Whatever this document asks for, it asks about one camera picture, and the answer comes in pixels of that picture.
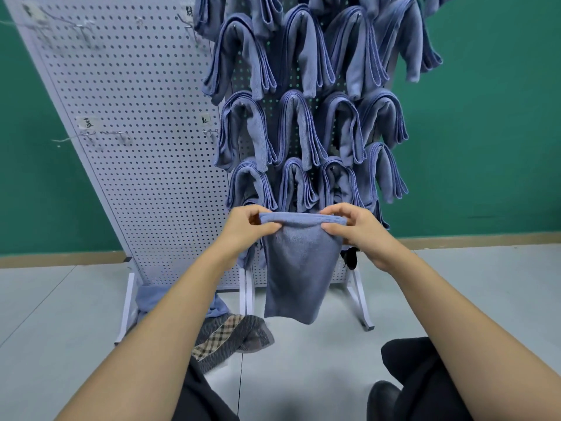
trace pegboard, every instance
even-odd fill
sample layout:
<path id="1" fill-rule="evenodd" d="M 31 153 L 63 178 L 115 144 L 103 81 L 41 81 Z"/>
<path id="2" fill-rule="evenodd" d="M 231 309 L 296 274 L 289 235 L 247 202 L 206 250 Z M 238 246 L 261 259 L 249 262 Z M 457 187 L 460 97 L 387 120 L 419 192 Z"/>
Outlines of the pegboard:
<path id="1" fill-rule="evenodd" d="M 74 145 L 143 282 L 174 282 L 227 217 L 228 176 L 212 166 L 219 112 L 200 90 L 212 47 L 177 18 L 194 0 L 5 2 L 66 128 L 60 139 L 70 137 L 53 145 Z M 94 117 L 96 133 L 77 117 Z M 257 261 L 253 273 L 266 284 Z M 219 288 L 238 281 L 229 270 Z"/>

